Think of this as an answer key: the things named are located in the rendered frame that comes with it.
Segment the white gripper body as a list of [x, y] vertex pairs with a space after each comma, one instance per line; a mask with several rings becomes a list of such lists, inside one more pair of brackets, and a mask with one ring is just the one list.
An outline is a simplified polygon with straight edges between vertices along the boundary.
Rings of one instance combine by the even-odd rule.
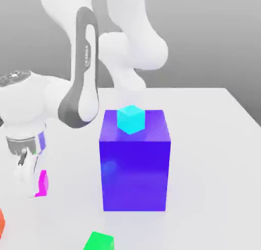
[[39, 163], [39, 154], [32, 154], [29, 149], [21, 151], [14, 170], [16, 188], [21, 196], [32, 198], [38, 192]]

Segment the small magenta cube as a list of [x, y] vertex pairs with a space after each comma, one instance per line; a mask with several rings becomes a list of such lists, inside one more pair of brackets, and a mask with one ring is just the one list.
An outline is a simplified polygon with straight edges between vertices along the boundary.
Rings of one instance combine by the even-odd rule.
[[38, 181], [38, 192], [35, 197], [47, 196], [48, 191], [48, 175], [46, 169], [41, 170]]

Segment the small orange cube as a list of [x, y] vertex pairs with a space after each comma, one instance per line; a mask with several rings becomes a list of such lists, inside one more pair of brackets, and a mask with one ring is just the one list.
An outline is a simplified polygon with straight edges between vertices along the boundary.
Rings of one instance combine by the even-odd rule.
[[1, 239], [1, 236], [2, 236], [3, 231], [4, 231], [4, 227], [5, 227], [5, 219], [4, 219], [3, 212], [0, 209], [0, 239]]

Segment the small green cube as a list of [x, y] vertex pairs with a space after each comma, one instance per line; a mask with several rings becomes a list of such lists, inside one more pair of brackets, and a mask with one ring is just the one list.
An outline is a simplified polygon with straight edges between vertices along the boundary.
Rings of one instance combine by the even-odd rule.
[[83, 250], [114, 250], [114, 237], [93, 231]]

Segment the small cyan cube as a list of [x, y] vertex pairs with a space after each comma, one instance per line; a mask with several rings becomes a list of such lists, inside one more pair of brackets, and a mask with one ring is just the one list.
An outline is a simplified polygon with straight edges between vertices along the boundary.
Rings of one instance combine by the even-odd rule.
[[117, 127], [131, 135], [145, 129], [145, 110], [130, 105], [117, 110]]

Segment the large blue box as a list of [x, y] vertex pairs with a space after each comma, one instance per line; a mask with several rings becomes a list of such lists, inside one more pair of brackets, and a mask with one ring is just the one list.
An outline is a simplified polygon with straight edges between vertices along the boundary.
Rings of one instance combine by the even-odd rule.
[[162, 110], [145, 112], [145, 129], [119, 129], [117, 112], [105, 111], [100, 139], [104, 211], [165, 211], [171, 138]]

